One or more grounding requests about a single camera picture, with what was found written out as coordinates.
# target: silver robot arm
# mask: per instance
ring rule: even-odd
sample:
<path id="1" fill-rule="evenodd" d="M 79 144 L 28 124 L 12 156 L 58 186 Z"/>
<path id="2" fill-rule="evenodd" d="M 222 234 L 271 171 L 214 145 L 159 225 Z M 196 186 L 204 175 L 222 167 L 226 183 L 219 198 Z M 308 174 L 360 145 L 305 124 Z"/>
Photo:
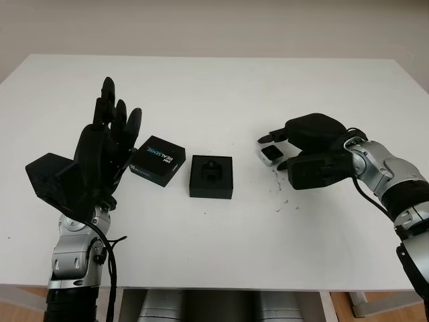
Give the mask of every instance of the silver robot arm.
<path id="1" fill-rule="evenodd" d="M 359 180 L 387 209 L 402 244 L 397 254 L 417 291 L 429 292 L 429 183 L 408 161 L 383 145 L 353 137 L 344 143 Z"/>
<path id="2" fill-rule="evenodd" d="M 406 160 L 380 143 L 369 141 L 356 127 L 313 113 L 290 119 L 270 131 L 260 144 L 282 142 L 301 152 L 277 167 L 287 170 L 296 189 L 315 189 L 352 178 L 358 192 L 393 222 L 401 244 L 396 253 L 416 292 L 424 299 L 429 320 L 429 183 Z M 364 182 L 383 207 L 360 188 Z"/>

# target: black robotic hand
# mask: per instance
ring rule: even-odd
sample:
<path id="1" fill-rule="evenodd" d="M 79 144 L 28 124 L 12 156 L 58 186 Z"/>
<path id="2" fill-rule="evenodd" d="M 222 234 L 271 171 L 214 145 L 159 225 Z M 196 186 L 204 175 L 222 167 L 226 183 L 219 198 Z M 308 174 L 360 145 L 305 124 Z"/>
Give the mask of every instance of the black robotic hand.
<path id="1" fill-rule="evenodd" d="M 352 155 L 343 144 L 355 136 L 366 139 L 358 129 L 347 130 L 337 120 L 313 113 L 287 121 L 283 129 L 271 131 L 258 142 L 288 140 L 302 150 L 278 166 L 278 170 L 288 170 L 291 185 L 300 190 L 328 186 L 354 175 Z"/>
<path id="2" fill-rule="evenodd" d="M 115 107 L 115 84 L 107 77 L 74 159 L 48 153 L 25 167 L 37 196 L 79 222 L 92 217 L 95 205 L 113 210 L 112 194 L 135 151 L 140 123 L 141 109 L 127 121 L 125 103 L 118 100 Z"/>

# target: table leg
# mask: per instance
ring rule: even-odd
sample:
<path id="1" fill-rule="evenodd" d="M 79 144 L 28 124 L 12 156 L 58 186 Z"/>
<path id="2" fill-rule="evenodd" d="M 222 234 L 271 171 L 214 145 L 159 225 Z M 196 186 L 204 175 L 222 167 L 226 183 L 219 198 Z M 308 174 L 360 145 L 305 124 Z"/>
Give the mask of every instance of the table leg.
<path id="1" fill-rule="evenodd" d="M 367 317 L 372 314 L 382 313 L 402 307 L 423 302 L 416 292 L 399 292 L 395 295 L 376 301 L 367 301 L 364 292 L 350 292 L 350 298 L 353 303 L 352 311 L 355 317 Z"/>
<path id="2" fill-rule="evenodd" d="M 35 311 L 46 310 L 45 298 L 11 285 L 0 285 L 0 301 Z"/>
<path id="3" fill-rule="evenodd" d="M 123 290 L 119 322 L 137 322 L 146 293 L 147 290 L 141 288 Z"/>

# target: silver metal base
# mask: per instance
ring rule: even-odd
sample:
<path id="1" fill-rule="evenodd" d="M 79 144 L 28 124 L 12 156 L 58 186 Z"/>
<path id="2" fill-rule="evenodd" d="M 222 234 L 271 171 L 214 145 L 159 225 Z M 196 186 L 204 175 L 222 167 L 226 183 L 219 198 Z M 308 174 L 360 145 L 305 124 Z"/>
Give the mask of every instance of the silver metal base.
<path id="1" fill-rule="evenodd" d="M 352 310 L 356 317 L 367 317 L 373 314 L 392 311 L 402 307 L 422 303 L 423 300 L 416 292 L 399 292 L 391 297 L 376 301 L 367 301 L 364 292 L 350 292 L 350 298 L 353 303 Z"/>

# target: black cable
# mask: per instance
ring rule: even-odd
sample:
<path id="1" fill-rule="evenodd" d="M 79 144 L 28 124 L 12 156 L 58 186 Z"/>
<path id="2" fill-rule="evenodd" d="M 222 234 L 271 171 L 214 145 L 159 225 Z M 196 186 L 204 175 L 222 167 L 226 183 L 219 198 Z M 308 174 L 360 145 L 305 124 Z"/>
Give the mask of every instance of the black cable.
<path id="1" fill-rule="evenodd" d="M 109 243 L 112 243 L 112 249 L 113 249 L 113 248 L 115 248 L 115 246 L 116 246 L 117 243 L 119 243 L 119 242 L 121 242 L 121 241 L 123 241 L 124 239 L 127 239 L 127 238 L 128 238 L 128 236 L 122 236 L 121 238 L 118 238 L 118 239 L 109 240 Z"/>
<path id="2" fill-rule="evenodd" d="M 113 248 L 110 245 L 106 235 L 93 223 L 89 221 L 84 221 L 83 224 L 90 227 L 93 231 L 97 233 L 101 241 L 104 243 L 109 258 L 107 260 L 107 266 L 109 267 L 110 275 L 110 293 L 109 293 L 109 305 L 107 307 L 107 316 L 106 322 L 113 322 L 113 317 L 115 315 L 115 301 L 116 301 L 116 285 L 117 285 L 117 271 L 116 271 L 116 261 L 115 255 L 113 253 Z"/>
<path id="3" fill-rule="evenodd" d="M 361 194 L 362 197 L 364 197 L 365 199 L 367 199 L 370 203 L 372 203 L 373 205 L 375 205 L 382 213 L 384 213 L 385 215 L 387 215 L 387 211 L 386 209 L 384 209 L 381 205 L 379 205 L 377 203 L 377 201 L 374 201 L 373 199 L 371 199 L 367 194 L 365 194 L 361 187 L 359 186 L 359 183 L 357 183 L 357 178 L 355 176 L 352 176 L 351 179 L 353 180 L 353 184 L 355 185 L 355 188 L 357 190 L 358 193 Z"/>

